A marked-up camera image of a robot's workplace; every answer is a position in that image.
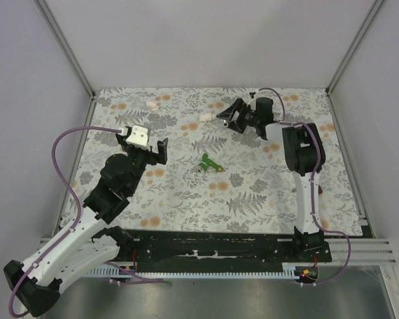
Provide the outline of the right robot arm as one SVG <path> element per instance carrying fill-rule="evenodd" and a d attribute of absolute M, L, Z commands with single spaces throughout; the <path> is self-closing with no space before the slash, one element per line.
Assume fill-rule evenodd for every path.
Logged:
<path fill-rule="evenodd" d="M 325 243 L 324 231 L 320 228 L 319 174 L 326 155 L 316 125 L 276 121 L 273 99 L 268 97 L 254 97 L 248 103 L 238 98 L 215 117 L 237 133 L 252 127 L 263 140 L 282 141 L 285 163 L 293 174 L 297 190 L 297 220 L 291 253 L 298 261 L 309 260 Z"/>

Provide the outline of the white pipe elbow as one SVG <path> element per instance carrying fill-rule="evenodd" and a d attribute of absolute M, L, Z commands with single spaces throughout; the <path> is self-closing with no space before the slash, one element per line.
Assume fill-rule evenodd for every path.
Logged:
<path fill-rule="evenodd" d="M 159 106 L 153 101 L 147 101 L 146 107 L 153 111 L 155 111 L 159 108 Z"/>

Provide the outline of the green faucet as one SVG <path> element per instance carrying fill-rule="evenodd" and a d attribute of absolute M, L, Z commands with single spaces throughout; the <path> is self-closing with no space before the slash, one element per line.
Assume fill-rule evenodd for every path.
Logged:
<path fill-rule="evenodd" d="M 198 164 L 196 171 L 199 173 L 205 173 L 210 169 L 214 169 L 216 172 L 223 172 L 224 168 L 215 163 L 207 153 L 204 153 L 201 157 L 201 162 Z"/>

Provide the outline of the floral table mat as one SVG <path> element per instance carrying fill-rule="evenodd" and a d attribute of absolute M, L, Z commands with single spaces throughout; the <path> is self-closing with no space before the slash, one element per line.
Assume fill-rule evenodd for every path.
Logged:
<path fill-rule="evenodd" d="M 89 132 L 73 189 L 85 199 L 98 183 L 106 159 L 120 152 L 110 128 L 139 124 L 151 130 L 151 144 L 168 142 L 166 165 L 147 167 L 129 206 L 114 220 L 126 229 L 234 233 L 292 233 L 296 189 L 283 145 L 262 140 L 253 128 L 243 134 L 204 125 L 200 114 L 220 113 L 248 88 L 105 88 L 96 96 Z M 146 107 L 155 102 L 155 111 Z M 201 157 L 224 168 L 196 171 Z"/>

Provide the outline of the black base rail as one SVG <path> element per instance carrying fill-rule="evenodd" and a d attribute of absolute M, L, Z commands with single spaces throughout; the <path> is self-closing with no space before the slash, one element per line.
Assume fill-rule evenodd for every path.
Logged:
<path fill-rule="evenodd" d="M 329 244 L 305 257 L 292 250 L 293 235 L 145 231 L 112 227 L 95 239 L 112 237 L 116 262 L 136 263 L 138 272 L 280 272 L 283 263 L 329 263 Z"/>

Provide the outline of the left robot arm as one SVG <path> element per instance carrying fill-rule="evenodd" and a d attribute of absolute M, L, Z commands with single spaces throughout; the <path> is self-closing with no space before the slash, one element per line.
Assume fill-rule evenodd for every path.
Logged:
<path fill-rule="evenodd" d="M 5 265 L 11 317 L 42 316 L 86 272 L 114 257 L 132 256 L 131 236 L 110 224 L 128 206 L 147 165 L 167 163 L 168 140 L 159 141 L 153 152 L 145 132 L 127 128 L 115 134 L 124 151 L 105 161 L 96 187 L 76 202 L 76 217 L 30 257 Z"/>

